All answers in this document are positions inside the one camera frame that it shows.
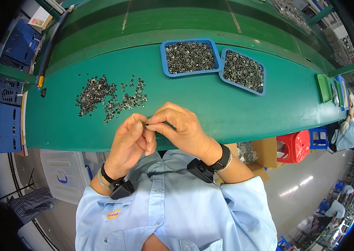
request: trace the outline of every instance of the embroidered logo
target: embroidered logo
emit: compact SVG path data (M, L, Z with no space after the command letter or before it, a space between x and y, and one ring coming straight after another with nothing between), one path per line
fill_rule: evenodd
M113 212L109 212L109 215L106 217L106 219L115 219L118 216L118 213L120 212L120 209L114 210Z

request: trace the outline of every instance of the plastic bag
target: plastic bag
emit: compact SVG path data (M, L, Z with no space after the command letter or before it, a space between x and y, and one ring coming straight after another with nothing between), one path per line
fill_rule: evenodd
M252 149L251 141L237 143L237 153L238 158L244 163L252 163L258 158Z
M334 86L332 86L332 90L333 90L333 102L336 104L336 106L339 105L339 96L337 94L337 90Z

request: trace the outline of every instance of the green workbench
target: green workbench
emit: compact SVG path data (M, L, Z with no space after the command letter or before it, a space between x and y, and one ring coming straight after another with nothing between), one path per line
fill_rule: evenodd
M221 51L226 46L217 47ZM345 117L345 112L333 102L321 103L315 81L317 72L300 64L235 47L266 68L266 94L258 96L224 83L218 74L169 78L163 73L159 48L159 45L148 45L106 53L46 77L45 98L39 96L37 88L28 92L27 146L108 151L116 129L128 116L142 113L150 117L167 101L196 113L205 133L224 144L305 130ZM118 87L119 102L123 94L135 91L135 87L126 87L123 93L119 83L128 83L132 74L144 79L143 93L148 95L144 108L122 110L108 124L103 122L105 112L101 104L92 117L79 117L79 108L74 106L76 95L82 91L87 77L103 74ZM173 148L161 135L157 140L159 150Z
M241 33L224 0L91 0L77 5L54 47L43 86L46 97L41 98L35 87L28 91L27 146L108 151L125 118L132 113L151 116L166 101L195 112L204 131L220 143L283 135L345 118L333 102L321 103L315 81L315 74L337 68L330 48L280 17L270 3L229 3ZM231 86L218 74L165 76L160 43L192 37L210 38L219 52L229 46L262 62L266 94L257 96ZM103 122L101 104L92 117L78 117L76 95L88 77L103 74L118 87L119 102L123 94L135 90L127 87L122 93L119 83L127 83L131 74L143 78L143 94L148 95L144 108L122 110L108 124ZM174 148L161 135L157 141L158 150Z

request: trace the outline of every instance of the black clip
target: black clip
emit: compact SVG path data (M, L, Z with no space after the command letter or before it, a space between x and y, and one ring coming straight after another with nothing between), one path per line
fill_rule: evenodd
M41 89L41 97L44 98L46 96L46 88Z
M131 181L124 181L124 177L113 181L109 189L112 191L110 198L114 200L130 196L135 191Z
M206 183L213 183L213 175L215 174L215 171L211 167L205 165L202 160L193 159L187 165L187 170Z

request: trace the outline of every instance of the yellow clip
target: yellow clip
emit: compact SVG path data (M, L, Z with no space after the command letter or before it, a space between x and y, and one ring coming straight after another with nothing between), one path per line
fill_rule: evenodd
M44 78L44 76L40 76L39 77L39 82L38 82L38 87L39 88L43 86L43 78Z

